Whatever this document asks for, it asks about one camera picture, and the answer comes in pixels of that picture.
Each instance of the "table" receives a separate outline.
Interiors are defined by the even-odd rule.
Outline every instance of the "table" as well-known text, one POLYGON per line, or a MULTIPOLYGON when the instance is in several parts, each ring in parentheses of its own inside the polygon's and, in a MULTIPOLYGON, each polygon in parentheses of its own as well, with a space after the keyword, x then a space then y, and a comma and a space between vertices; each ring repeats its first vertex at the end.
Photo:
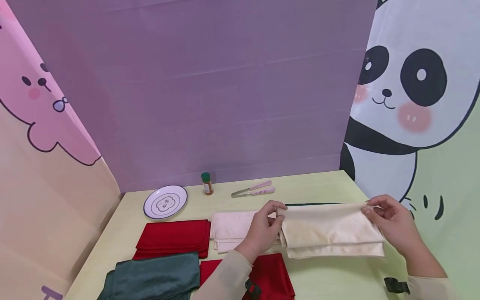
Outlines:
MULTIPOLYGON (((217 211, 258 210, 268 200, 284 203, 361 202, 366 196, 344 171, 314 173, 270 178, 276 187, 274 194, 231 198, 232 192, 253 186, 264 180, 244 180, 214 184, 214 194, 203 194, 203 186, 189 186, 184 209, 168 221, 209 219, 217 211)), ((129 260, 145 227, 152 222, 143 213, 143 204, 152 191, 126 193, 88 256, 65 300, 94 300, 103 288, 105 275, 120 261, 129 260)), ((405 261, 385 243, 385 258, 318 257, 289 259, 280 245, 269 252, 282 252, 297 300, 329 299, 400 299, 388 293, 384 277, 405 281, 405 261)), ((223 258, 213 249, 207 260, 223 258)))

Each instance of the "dark green napkin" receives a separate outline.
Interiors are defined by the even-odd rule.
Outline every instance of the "dark green napkin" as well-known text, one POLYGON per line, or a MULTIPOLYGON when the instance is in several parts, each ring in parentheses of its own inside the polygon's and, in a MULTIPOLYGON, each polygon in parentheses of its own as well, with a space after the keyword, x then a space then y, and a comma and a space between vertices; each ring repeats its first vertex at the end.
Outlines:
POLYGON ((342 204, 340 202, 325 202, 325 203, 292 203, 285 204, 285 206, 305 206, 305 205, 324 205, 324 204, 342 204))
POLYGON ((97 300, 189 300, 200 285, 198 253, 117 263, 97 300))

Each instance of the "bear nose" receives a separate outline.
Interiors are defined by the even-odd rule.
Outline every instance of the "bear nose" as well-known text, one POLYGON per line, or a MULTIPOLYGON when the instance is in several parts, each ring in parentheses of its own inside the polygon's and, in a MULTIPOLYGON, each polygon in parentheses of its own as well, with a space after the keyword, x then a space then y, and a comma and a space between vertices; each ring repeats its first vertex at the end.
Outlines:
POLYGON ((389 89, 384 89, 382 91, 382 95, 384 95, 385 97, 391 97, 392 96, 392 91, 390 91, 389 89))
POLYGON ((46 85, 46 84, 47 84, 47 80, 45 78, 42 77, 38 80, 38 85, 43 86, 43 85, 46 85))

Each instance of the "purple backdrop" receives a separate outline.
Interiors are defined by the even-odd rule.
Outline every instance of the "purple backdrop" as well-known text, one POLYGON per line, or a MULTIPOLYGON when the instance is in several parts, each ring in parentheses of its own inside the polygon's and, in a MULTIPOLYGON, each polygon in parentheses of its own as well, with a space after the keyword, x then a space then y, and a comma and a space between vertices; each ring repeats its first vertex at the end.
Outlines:
POLYGON ((338 169, 377 0, 28 2, 123 192, 338 169))

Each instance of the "folded napkin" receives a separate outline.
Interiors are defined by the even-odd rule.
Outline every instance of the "folded napkin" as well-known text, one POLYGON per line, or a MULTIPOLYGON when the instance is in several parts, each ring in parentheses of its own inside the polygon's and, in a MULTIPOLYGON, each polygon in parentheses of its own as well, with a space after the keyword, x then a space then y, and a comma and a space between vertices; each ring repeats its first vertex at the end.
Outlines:
POLYGON ((208 256, 210 222, 190 220, 148 223, 137 243, 133 259, 146 259, 177 253, 198 252, 208 256))
MULTIPOLYGON (((210 277, 221 260, 202 261, 200 264, 200 286, 210 277)), ((262 293, 259 300, 292 300, 295 298, 290 277, 283 261, 282 254, 261 255, 253 263, 250 280, 262 293)), ((251 300, 245 295, 243 300, 251 300)))
POLYGON ((200 285, 196 252, 117 263, 98 300, 188 300, 200 285))
POLYGON ((235 249, 247 236, 255 213, 256 211, 214 213, 210 231, 214 249, 218 253, 235 249))
POLYGON ((384 237, 360 211, 366 203, 290 206, 280 241, 289 258, 384 256, 384 237))

